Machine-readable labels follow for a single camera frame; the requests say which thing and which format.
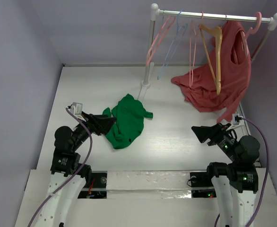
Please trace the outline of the green t shirt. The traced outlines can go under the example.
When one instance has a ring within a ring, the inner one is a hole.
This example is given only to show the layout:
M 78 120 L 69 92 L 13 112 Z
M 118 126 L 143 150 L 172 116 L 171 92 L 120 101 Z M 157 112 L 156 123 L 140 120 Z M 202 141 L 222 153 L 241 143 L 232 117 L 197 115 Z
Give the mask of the green t shirt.
M 153 113 L 148 112 L 143 104 L 130 94 L 124 96 L 113 109 L 107 107 L 103 114 L 116 118 L 116 122 L 106 134 L 114 149 L 128 147 L 141 135 L 144 119 L 153 119 Z

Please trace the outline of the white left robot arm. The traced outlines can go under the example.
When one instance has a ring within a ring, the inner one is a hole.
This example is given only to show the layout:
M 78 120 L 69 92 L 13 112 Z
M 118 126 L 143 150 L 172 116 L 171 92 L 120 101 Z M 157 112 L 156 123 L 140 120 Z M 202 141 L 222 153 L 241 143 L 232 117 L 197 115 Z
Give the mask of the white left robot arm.
M 82 113 L 74 115 L 78 125 L 71 129 L 59 127 L 54 134 L 54 153 L 50 168 L 50 181 L 45 200 L 31 217 L 30 227 L 66 227 L 80 191 L 91 184 L 91 166 L 87 159 L 80 162 L 77 149 L 92 134 L 106 135 L 116 122 L 115 117 Z

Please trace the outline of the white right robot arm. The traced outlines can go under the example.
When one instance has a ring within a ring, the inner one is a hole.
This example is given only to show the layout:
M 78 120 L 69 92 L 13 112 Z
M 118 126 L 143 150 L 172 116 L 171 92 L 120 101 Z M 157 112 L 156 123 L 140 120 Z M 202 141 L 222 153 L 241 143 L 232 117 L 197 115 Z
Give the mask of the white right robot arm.
M 219 208 L 217 223 L 222 227 L 252 226 L 259 177 L 255 161 L 259 158 L 260 143 L 253 136 L 237 138 L 231 124 L 193 126 L 200 143 L 218 146 L 230 163 L 211 162 L 205 180 L 213 185 Z

